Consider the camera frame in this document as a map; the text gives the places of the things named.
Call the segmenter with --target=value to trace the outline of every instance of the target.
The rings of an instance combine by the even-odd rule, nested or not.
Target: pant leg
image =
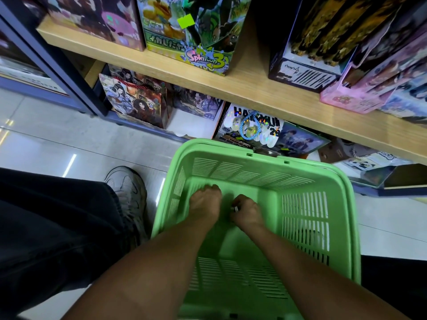
[[[425,319],[427,261],[362,255],[362,286],[410,319]]]
[[[88,286],[131,237],[105,183],[0,168],[0,309],[17,314]]]

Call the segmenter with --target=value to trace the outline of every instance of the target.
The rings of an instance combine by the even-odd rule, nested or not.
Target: green plastic basket
[[[221,215],[200,248],[181,318],[301,319],[261,251],[230,222],[231,202],[238,194],[258,203],[271,231],[360,283],[354,194],[338,168],[259,155],[214,140],[190,140],[170,165],[152,237],[183,221],[190,196],[205,184],[221,188]],[[307,298],[316,297],[307,292]]]

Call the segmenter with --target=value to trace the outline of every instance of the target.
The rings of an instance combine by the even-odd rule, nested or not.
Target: forearm
[[[188,218],[113,265],[65,315],[71,319],[176,319],[211,223]]]
[[[246,233],[275,268],[305,319],[407,319],[264,226]]]

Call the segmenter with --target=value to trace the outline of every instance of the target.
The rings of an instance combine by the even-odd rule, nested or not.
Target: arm
[[[232,214],[232,220],[270,261],[305,319],[408,319],[362,286],[268,230],[253,200],[239,195],[233,205],[240,209]]]
[[[218,219],[221,191],[205,186],[190,198],[187,219],[114,264],[63,320],[176,319],[197,252]]]

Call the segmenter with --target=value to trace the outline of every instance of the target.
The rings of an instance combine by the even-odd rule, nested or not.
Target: white sneaker
[[[136,231],[137,245],[148,237],[144,229],[143,214],[146,210],[147,190],[141,176],[126,166],[113,168],[104,180],[119,197],[126,224]]]

